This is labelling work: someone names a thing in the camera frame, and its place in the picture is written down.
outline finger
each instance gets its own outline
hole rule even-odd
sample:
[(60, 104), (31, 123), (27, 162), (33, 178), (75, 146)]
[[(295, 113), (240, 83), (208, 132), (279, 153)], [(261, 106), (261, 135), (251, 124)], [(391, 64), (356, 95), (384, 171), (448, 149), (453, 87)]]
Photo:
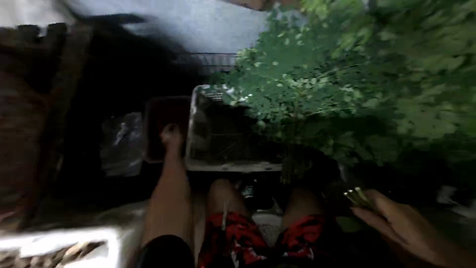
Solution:
[(398, 211), (398, 203), (393, 202), (376, 190), (368, 190), (365, 193), (374, 201), (376, 210), (387, 218), (388, 221), (394, 222), (394, 218), (398, 217), (396, 215)]
[(405, 240), (399, 236), (392, 226), (382, 217), (375, 215), (370, 210), (361, 208), (361, 207), (354, 207), (352, 208), (352, 212), (361, 220), (365, 221), (369, 226), (373, 227), (377, 231), (379, 231), (382, 235), (392, 239), (393, 241), (405, 245)]

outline leaf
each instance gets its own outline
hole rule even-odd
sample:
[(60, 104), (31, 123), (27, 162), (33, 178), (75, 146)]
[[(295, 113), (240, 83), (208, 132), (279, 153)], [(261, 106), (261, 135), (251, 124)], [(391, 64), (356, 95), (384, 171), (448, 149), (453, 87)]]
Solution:
[(380, 100), (379, 100), (379, 99), (377, 99), (377, 98), (372, 98), (372, 99), (367, 100), (366, 102), (364, 102), (364, 103), (362, 104), (362, 106), (365, 107), (365, 108), (371, 108), (371, 109), (373, 109), (373, 108), (377, 107), (377, 105), (379, 105), (379, 103), (380, 103)]

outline shorts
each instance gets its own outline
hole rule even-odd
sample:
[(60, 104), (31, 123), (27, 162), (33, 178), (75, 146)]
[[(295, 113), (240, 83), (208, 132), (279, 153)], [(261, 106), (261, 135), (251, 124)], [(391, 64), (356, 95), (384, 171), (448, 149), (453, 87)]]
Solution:
[(313, 266), (318, 259), (326, 267), (335, 260), (319, 239), (326, 219), (310, 215), (284, 230), (274, 248), (268, 247), (257, 225), (247, 217), (233, 212), (215, 214), (207, 220), (205, 239), (198, 258), (199, 268), (264, 267), (282, 263), (300, 267)]
[[(199, 268), (252, 268), (297, 266), (335, 266), (329, 249), (339, 239), (325, 239), (332, 233), (326, 230), (322, 215), (310, 215), (284, 230), (273, 248), (268, 247), (257, 225), (247, 217), (233, 212), (215, 214), (207, 219), (205, 239), (198, 258)], [(138, 268), (184, 267), (194, 268), (190, 247), (179, 237), (160, 236), (142, 250)]]

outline crate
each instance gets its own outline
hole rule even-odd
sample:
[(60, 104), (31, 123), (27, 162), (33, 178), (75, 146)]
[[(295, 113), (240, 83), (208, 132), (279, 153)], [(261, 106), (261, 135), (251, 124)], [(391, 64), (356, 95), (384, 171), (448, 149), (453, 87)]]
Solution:
[(221, 93), (197, 86), (190, 104), (185, 151), (190, 171), (281, 171), (281, 146), (255, 134), (244, 108), (223, 105)]

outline cardboard box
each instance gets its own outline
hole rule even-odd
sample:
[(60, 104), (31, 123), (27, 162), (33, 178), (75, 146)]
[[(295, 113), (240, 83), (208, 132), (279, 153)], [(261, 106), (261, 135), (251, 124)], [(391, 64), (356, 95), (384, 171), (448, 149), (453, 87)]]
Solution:
[(224, 0), (226, 2), (243, 6), (253, 10), (263, 10), (268, 0)]

